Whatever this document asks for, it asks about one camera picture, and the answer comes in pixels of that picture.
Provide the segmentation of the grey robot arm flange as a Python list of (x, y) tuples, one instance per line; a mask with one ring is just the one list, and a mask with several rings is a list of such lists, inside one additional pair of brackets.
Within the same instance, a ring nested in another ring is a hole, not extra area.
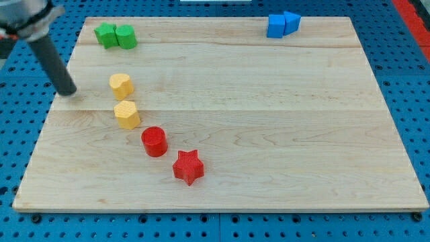
[(63, 5), (49, 0), (1, 0), (1, 38), (33, 42), (45, 37), (64, 13)]

